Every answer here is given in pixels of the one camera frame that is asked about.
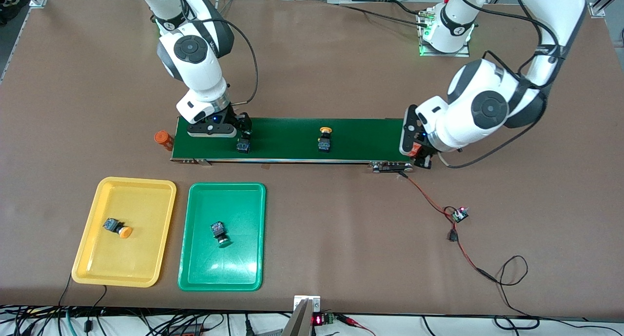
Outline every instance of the brown table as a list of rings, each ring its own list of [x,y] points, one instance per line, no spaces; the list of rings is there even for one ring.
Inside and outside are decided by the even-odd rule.
[[[366,7],[409,18],[388,3]],[[294,295],[318,294],[324,308],[345,312],[512,312],[403,178],[361,165],[169,162],[152,137],[174,131],[187,89],[158,60],[149,16],[141,0],[49,0],[32,11],[0,87],[0,303],[56,304],[96,185],[123,176],[173,180],[178,196],[158,283],[111,287],[101,305],[289,310]],[[252,117],[401,118],[411,103],[444,95],[469,61],[421,58],[414,27],[325,3],[241,0],[226,18],[257,51],[260,88],[244,107]],[[473,58],[493,49],[516,67],[535,47],[528,23],[490,15],[479,23]],[[247,98],[254,71],[244,41],[220,62],[233,100]],[[513,254],[526,257],[528,276],[508,289],[519,309],[624,316],[622,96],[605,23],[587,18],[543,122],[472,167],[436,161],[412,175],[442,205],[471,208],[459,230],[477,265],[494,273]],[[514,132],[448,159],[472,159]],[[187,193],[201,181],[266,185],[257,292],[178,289]],[[101,293],[72,282],[64,302],[91,305]]]

